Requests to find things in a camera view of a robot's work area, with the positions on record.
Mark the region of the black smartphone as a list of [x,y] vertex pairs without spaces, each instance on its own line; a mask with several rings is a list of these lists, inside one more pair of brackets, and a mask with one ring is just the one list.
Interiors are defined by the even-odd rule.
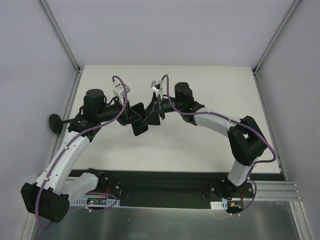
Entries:
[[143,125],[143,120],[146,117],[145,107],[142,102],[139,102],[131,107],[134,112],[134,121],[131,123],[132,131],[134,136],[139,136],[145,133],[149,127],[147,125]]

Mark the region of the black round-base phone stand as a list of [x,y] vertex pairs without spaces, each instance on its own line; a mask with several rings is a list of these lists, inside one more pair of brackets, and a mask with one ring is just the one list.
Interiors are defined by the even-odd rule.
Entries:
[[51,114],[48,119],[49,127],[50,127],[51,131],[56,135],[60,134],[62,132],[64,125],[69,124],[74,121],[75,121],[74,118],[62,120],[58,114]]

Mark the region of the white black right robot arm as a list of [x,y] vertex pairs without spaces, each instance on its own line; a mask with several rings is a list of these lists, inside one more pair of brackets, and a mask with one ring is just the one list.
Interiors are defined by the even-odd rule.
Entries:
[[215,187],[215,193],[231,200],[243,191],[251,167],[266,150],[265,137],[251,116],[232,120],[220,113],[213,113],[205,105],[194,100],[193,92],[186,82],[174,86],[174,97],[162,94],[161,81],[151,83],[153,95],[145,110],[144,126],[160,125],[167,113],[176,112],[182,119],[194,126],[213,130],[228,138],[235,158],[226,180]]

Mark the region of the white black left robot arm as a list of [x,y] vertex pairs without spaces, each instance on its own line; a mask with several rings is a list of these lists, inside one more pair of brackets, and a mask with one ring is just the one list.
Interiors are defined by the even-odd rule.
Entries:
[[145,117],[142,102],[131,105],[126,98],[129,89],[114,90],[114,97],[107,102],[101,89],[90,89],[83,98],[83,105],[73,119],[61,120],[51,114],[49,125],[58,134],[64,124],[69,124],[63,143],[56,155],[34,183],[25,183],[21,195],[27,211],[34,214],[36,223],[43,218],[59,223],[68,213],[72,203],[87,193],[111,195],[105,174],[94,168],[87,169],[71,183],[66,180],[78,158],[93,141],[102,127],[114,121],[122,126],[131,125],[135,135],[140,134],[138,123]]

